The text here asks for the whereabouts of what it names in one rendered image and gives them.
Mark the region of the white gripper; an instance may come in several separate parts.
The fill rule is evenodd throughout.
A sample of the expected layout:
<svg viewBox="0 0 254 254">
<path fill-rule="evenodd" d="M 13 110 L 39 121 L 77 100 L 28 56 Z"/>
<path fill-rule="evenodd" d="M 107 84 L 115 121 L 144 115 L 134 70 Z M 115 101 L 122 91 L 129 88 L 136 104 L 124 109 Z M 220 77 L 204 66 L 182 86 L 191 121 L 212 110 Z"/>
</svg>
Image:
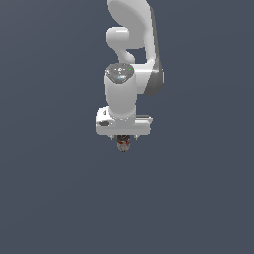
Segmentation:
<svg viewBox="0 0 254 254">
<path fill-rule="evenodd" d="M 133 115 L 129 119 L 117 119 L 109 114 L 109 107 L 99 108 L 96 115 L 96 132 L 98 135 L 133 135 L 137 140 L 140 135 L 150 134 L 153 118 L 148 115 Z"/>
</svg>

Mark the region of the small brown patterned object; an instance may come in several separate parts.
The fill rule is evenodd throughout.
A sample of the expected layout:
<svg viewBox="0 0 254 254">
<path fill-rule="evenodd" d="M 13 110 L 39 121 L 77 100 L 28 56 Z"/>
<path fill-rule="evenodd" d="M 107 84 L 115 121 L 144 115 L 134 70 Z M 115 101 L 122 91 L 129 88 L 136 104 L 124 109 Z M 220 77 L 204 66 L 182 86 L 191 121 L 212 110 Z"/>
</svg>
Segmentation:
<svg viewBox="0 0 254 254">
<path fill-rule="evenodd" d="M 121 152 L 126 152 L 130 149 L 130 136 L 129 135 L 118 135 L 117 136 L 117 148 Z"/>
</svg>

